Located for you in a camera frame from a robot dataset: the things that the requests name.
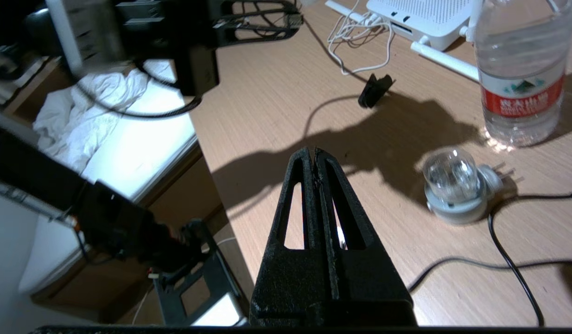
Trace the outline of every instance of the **floor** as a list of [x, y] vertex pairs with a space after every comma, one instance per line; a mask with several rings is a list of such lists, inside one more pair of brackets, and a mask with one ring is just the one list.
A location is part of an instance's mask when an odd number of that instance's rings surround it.
[[[227, 238], [235, 237], [225, 211], [220, 211], [206, 223], [208, 224], [210, 231], [217, 231], [214, 233], [214, 240], [216, 240], [217, 243]], [[248, 273], [238, 242], [236, 240], [226, 241], [218, 247], [222, 251], [222, 255], [229, 265], [230, 270], [233, 272], [233, 275], [235, 275], [235, 279], [243, 290], [245, 297], [250, 301], [254, 283]], [[186, 304], [188, 311], [189, 309], [197, 308], [197, 306], [205, 300], [205, 290], [205, 288], [198, 289], [196, 283], [191, 289], [185, 292], [184, 304]], [[131, 308], [129, 312], [125, 313], [117, 323], [123, 325], [131, 325], [132, 322], [135, 325], [163, 325], [163, 318], [159, 309], [159, 301], [156, 296], [156, 292], [152, 288], [149, 289], [149, 292], [144, 299], [144, 303], [140, 308], [139, 313], [136, 315], [136, 311], [139, 306], [140, 302]]]

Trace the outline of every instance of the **black clip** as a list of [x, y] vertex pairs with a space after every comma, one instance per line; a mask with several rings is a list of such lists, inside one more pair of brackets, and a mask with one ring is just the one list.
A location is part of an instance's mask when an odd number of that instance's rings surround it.
[[368, 82], [366, 82], [364, 86], [362, 94], [358, 97], [358, 104], [360, 104], [362, 108], [374, 107], [377, 101], [387, 93], [393, 84], [394, 81], [389, 74], [379, 80], [377, 80], [374, 74], [371, 74]]

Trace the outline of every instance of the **white cable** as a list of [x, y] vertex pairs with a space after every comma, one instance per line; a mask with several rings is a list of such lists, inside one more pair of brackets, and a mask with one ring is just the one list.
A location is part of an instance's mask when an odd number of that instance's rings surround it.
[[[223, 243], [227, 243], [228, 241], [233, 241], [236, 240], [236, 237], [230, 237], [230, 238], [226, 238], [224, 240], [218, 241], [218, 243], [216, 243], [216, 246], [220, 246]], [[202, 252], [209, 252], [210, 249], [203, 249]]]
[[[356, 9], [359, 2], [360, 2], [360, 0], [356, 0], [356, 3], [352, 7], [352, 9], [348, 13], [348, 15], [346, 15], [346, 16], [341, 15], [339, 17], [339, 19], [337, 19], [337, 22], [333, 26], [333, 29], [331, 30], [331, 32], [329, 33], [329, 36], [327, 38], [329, 55], [331, 55], [331, 57], [333, 59], [335, 59], [335, 61], [337, 61], [337, 63], [339, 63], [340, 71], [342, 74], [344, 74], [344, 76], [349, 76], [350, 74], [363, 72], [363, 71], [376, 70], [377, 68], [381, 68], [381, 67], [386, 66], [390, 60], [391, 41], [393, 40], [393, 37], [395, 35], [395, 33], [393, 32], [391, 22], [388, 22], [387, 24], [384, 22], [375, 23], [376, 21], [378, 22], [378, 20], [373, 20], [370, 24], [367, 24], [367, 20], [369, 18], [373, 17], [371, 15], [371, 13], [368, 12], [368, 13], [365, 13], [364, 15], [362, 15], [362, 17], [363, 17], [362, 21], [356, 23], [353, 19], [350, 19], [350, 15], [352, 13], [354, 13], [354, 9]], [[346, 70], [344, 70], [342, 59], [338, 55], [335, 54], [335, 50], [332, 50], [333, 44], [337, 43], [337, 41], [339, 41], [339, 40], [341, 40], [342, 42], [350, 43], [350, 42], [353, 42], [354, 40], [364, 38], [368, 32], [371, 32], [371, 30], [373, 28], [376, 28], [376, 27], [383, 27], [383, 28], [387, 27], [389, 30], [389, 38], [387, 40], [387, 59], [385, 60], [385, 62], [382, 64], [379, 64], [379, 65], [375, 65], [375, 66], [367, 66], [367, 67], [357, 68], [357, 69], [352, 70], [350, 72], [347, 72]], [[366, 28], [366, 29], [363, 30], [362, 32], [359, 32], [358, 34], [356, 34], [354, 36], [350, 36], [350, 34], [352, 33], [352, 31], [355, 28]]]
[[136, 319], [138, 319], [138, 313], [140, 313], [140, 309], [142, 309], [142, 306], [144, 306], [144, 302], [146, 302], [146, 297], [150, 293], [150, 288], [152, 288], [152, 287], [149, 287], [146, 290], [146, 293], [144, 294], [144, 298], [142, 298], [142, 301], [140, 302], [138, 309], [136, 309], [136, 313], [133, 315], [132, 325], [136, 324]]

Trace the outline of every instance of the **white router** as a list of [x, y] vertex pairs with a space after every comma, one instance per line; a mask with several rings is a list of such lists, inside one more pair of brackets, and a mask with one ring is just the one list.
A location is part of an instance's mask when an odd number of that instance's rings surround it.
[[[384, 22], [391, 22], [396, 34], [412, 40], [413, 51], [477, 82], [475, 66], [442, 51], [462, 36], [473, 42], [482, 4], [483, 0], [369, 0], [366, 7]], [[341, 15], [350, 14], [356, 22], [363, 19], [333, 0], [325, 5]]]

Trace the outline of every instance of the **bed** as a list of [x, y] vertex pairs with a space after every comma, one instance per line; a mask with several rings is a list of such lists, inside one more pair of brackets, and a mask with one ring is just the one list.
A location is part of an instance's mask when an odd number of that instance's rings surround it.
[[[173, 78], [168, 62], [150, 64], [153, 67], [161, 78]], [[150, 80], [144, 95], [130, 110], [159, 113], [183, 105], [178, 90]], [[91, 182], [100, 180], [125, 197], [139, 201], [196, 142], [189, 114], [162, 120], [121, 118], [81, 175]], [[40, 216], [19, 292], [29, 295], [47, 287], [80, 258], [74, 233]]]

